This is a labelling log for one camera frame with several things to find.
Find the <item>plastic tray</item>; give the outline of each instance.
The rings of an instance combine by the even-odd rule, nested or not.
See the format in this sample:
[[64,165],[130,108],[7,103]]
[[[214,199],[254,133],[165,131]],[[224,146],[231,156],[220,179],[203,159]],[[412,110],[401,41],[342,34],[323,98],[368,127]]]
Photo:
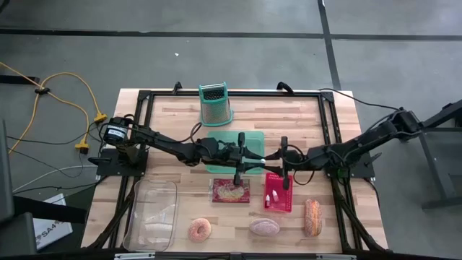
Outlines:
[[[242,131],[210,131],[207,137],[213,137],[223,142],[235,142],[237,144],[237,136]],[[265,135],[262,131],[244,131],[245,146],[253,153],[264,156],[265,154]],[[245,162],[255,162],[257,160],[243,159]],[[210,173],[227,173],[235,174],[236,169],[225,166],[207,165],[207,171]],[[245,172],[246,174],[262,174],[262,168],[254,168]]]
[[135,200],[123,247],[159,252],[170,245],[177,208],[176,184],[143,180],[135,184]]
[[[263,207],[267,210],[278,212],[291,212],[292,211],[292,176],[289,175],[289,189],[282,188],[283,179],[274,173],[267,173],[265,178],[265,193],[263,194]],[[279,201],[275,202],[273,198],[273,191],[277,192]],[[266,206],[266,195],[269,195],[269,207]]]

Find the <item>white label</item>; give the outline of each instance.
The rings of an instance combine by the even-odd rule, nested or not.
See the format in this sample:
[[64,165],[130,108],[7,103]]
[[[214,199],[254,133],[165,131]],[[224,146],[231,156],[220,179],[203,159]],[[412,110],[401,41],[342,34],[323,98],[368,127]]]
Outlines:
[[117,129],[119,131],[122,131],[124,132],[125,134],[127,133],[128,129],[124,128],[124,127],[120,127],[120,126],[112,126],[112,125],[109,125],[108,126],[109,129]]
[[[66,201],[64,200],[63,194],[58,194],[45,200],[44,202],[54,202],[56,205],[66,206]],[[72,233],[72,226],[69,222],[34,218],[34,231],[37,249],[41,249],[48,244]]]
[[117,131],[117,130],[109,130],[109,131],[108,131],[108,134],[114,134],[114,135],[116,135],[116,136],[118,136],[118,137],[122,137],[122,138],[125,137],[125,134],[124,134],[124,133],[121,133],[121,132],[119,132],[119,131]]

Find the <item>cable clamp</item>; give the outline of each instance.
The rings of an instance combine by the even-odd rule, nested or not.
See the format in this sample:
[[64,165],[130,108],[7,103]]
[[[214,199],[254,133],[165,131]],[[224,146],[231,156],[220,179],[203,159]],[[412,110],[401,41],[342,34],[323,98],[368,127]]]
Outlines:
[[39,95],[48,94],[50,92],[50,88],[44,87],[42,89],[35,89],[34,92]]

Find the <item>bread roll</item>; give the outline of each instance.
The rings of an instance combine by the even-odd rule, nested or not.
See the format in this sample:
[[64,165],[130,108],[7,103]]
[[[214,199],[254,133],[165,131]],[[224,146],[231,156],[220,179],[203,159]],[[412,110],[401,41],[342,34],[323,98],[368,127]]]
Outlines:
[[322,211],[319,202],[314,199],[305,201],[305,235],[317,236],[323,229]]
[[262,236],[273,236],[279,232],[279,225],[274,220],[266,218],[252,221],[249,228],[250,231]]

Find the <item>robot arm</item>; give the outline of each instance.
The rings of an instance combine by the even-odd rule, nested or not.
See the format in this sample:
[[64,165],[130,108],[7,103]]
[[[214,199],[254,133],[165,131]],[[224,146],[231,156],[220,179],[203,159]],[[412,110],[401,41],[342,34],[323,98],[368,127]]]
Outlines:
[[[420,133],[422,124],[414,113],[404,109],[398,110],[385,118],[378,126],[369,128],[365,133],[341,144],[328,144],[311,147],[307,154],[301,154],[296,150],[288,150],[286,136],[282,137],[281,148],[274,154],[262,157],[254,154],[245,147],[245,135],[239,133],[236,143],[226,143],[215,138],[193,139],[176,141],[146,126],[134,124],[130,118],[115,117],[110,119],[105,130],[103,140],[113,145],[119,151],[119,160],[135,165],[139,158],[139,144],[154,147],[163,152],[177,157],[179,161],[188,165],[196,166],[199,163],[205,165],[218,165],[236,168],[234,184],[240,184],[240,177],[245,171],[252,168],[264,168],[270,170],[284,179],[284,189],[289,188],[288,172],[291,170],[341,170],[352,167],[363,154],[370,150],[397,138],[407,140],[414,138]],[[128,130],[132,130],[131,138],[128,138]],[[257,159],[259,162],[243,162],[243,158]],[[282,159],[282,166],[267,166],[267,160]]]

